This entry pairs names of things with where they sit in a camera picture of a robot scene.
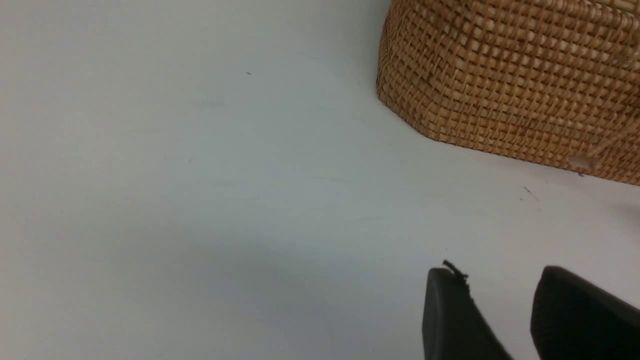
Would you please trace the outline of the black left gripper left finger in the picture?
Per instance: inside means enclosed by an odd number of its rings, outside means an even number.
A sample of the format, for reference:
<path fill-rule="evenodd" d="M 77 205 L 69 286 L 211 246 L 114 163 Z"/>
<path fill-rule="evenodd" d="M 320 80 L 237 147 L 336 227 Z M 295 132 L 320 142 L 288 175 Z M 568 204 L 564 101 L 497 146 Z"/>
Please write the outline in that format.
<path fill-rule="evenodd" d="M 473 297 L 469 277 L 452 262 L 427 274 L 422 317 L 426 360 L 510 360 Z"/>

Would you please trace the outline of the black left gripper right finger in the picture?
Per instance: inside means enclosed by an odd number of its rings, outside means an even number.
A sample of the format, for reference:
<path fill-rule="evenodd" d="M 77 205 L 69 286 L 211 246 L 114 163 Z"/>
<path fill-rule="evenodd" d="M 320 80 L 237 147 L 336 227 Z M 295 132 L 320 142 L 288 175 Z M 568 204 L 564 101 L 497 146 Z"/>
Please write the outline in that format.
<path fill-rule="evenodd" d="M 530 333 L 542 360 L 637 360 L 640 311 L 557 265 L 542 270 Z"/>

